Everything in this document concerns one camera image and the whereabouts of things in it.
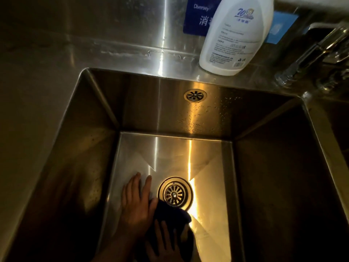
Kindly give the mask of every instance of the human hand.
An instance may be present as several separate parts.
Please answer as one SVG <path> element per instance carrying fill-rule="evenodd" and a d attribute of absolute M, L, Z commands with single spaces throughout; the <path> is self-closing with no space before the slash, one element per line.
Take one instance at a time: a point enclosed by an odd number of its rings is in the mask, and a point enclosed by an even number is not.
<path fill-rule="evenodd" d="M 164 232 L 165 243 L 162 240 L 161 230 L 159 222 L 155 220 L 155 234 L 157 239 L 157 245 L 159 250 L 159 256 L 156 256 L 149 242 L 146 242 L 146 252 L 151 262 L 183 262 L 180 256 L 179 247 L 177 245 L 177 233 L 174 230 L 174 250 L 172 249 L 170 234 L 167 229 L 165 221 L 161 222 L 161 226 Z"/>
<path fill-rule="evenodd" d="M 154 212 L 158 203 L 153 198 L 149 204 L 151 190 L 151 176 L 148 176 L 142 190 L 142 197 L 139 193 L 139 180 L 141 174 L 133 176 L 129 183 L 123 187 L 121 195 L 122 212 L 116 231 L 116 235 L 123 235 L 133 241 L 143 237 L 149 229 Z"/>

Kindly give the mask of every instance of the bottle label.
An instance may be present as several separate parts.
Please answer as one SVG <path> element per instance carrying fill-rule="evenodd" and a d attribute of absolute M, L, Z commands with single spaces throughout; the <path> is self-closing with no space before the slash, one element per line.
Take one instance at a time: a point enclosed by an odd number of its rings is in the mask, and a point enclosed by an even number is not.
<path fill-rule="evenodd" d="M 257 0 L 234 5 L 218 27 L 207 61 L 224 69 L 241 69 L 259 49 L 264 32 L 262 11 Z"/>

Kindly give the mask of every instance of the white plastic bottle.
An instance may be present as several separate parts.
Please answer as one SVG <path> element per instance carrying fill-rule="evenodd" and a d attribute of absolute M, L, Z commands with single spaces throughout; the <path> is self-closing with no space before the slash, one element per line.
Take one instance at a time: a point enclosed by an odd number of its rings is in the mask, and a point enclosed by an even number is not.
<path fill-rule="evenodd" d="M 200 54 L 200 66 L 214 74 L 235 75 L 267 37 L 274 0 L 222 0 Z"/>

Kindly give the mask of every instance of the sink drain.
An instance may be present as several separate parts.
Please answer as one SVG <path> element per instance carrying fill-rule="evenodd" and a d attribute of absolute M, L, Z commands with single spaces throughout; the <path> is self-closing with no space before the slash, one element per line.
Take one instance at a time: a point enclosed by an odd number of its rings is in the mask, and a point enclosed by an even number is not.
<path fill-rule="evenodd" d="M 188 102 L 200 102 L 203 101 L 207 97 L 207 94 L 204 90 L 200 89 L 190 89 L 185 92 L 184 99 Z"/>
<path fill-rule="evenodd" d="M 157 197 L 172 207 L 188 210 L 193 202 L 190 184 L 181 177 L 170 177 L 159 187 Z"/>

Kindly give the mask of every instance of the dark cloth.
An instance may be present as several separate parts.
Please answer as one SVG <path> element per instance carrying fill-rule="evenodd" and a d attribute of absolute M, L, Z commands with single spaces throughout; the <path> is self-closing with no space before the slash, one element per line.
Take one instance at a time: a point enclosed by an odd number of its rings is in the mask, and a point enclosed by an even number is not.
<path fill-rule="evenodd" d="M 161 231 L 161 221 L 166 221 L 167 229 L 170 234 L 172 248 L 174 247 L 174 234 L 173 230 L 177 231 L 177 245 L 179 246 L 180 254 L 184 262 L 190 262 L 193 254 L 194 234 L 191 230 L 188 230 L 188 238 L 185 242 L 180 242 L 180 236 L 186 224 L 189 224 L 192 219 L 190 215 L 176 207 L 169 206 L 166 202 L 159 200 L 157 204 L 154 220 L 158 220 Z M 155 234 L 154 222 L 146 233 L 146 240 L 149 241 L 156 255 L 159 255 L 157 247 L 157 239 Z M 144 243 L 139 243 L 135 253 L 136 260 L 138 262 L 149 262 L 149 258 L 146 253 Z"/>

